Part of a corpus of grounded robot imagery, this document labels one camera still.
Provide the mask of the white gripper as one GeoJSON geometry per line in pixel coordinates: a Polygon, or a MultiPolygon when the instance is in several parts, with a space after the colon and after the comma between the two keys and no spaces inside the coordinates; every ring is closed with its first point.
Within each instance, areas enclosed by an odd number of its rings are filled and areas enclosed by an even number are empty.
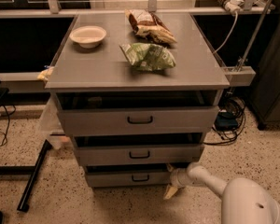
{"type": "Polygon", "coordinates": [[[170,163],[166,164],[168,172],[170,172],[170,181],[171,184],[168,184],[166,187],[166,191],[164,192],[163,199],[169,200],[171,199],[177,192],[178,189],[188,186],[189,176],[187,174],[187,170],[185,168],[177,168],[170,163]]]}

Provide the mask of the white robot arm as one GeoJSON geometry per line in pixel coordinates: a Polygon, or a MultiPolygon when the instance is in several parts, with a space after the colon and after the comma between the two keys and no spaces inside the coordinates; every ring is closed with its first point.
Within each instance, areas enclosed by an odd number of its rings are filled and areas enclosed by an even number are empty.
{"type": "Polygon", "coordinates": [[[226,182],[198,162],[187,168],[167,165],[170,183],[163,199],[172,198],[186,186],[209,188],[221,200],[221,224],[280,224],[280,203],[253,180],[234,178],[226,182]]]}

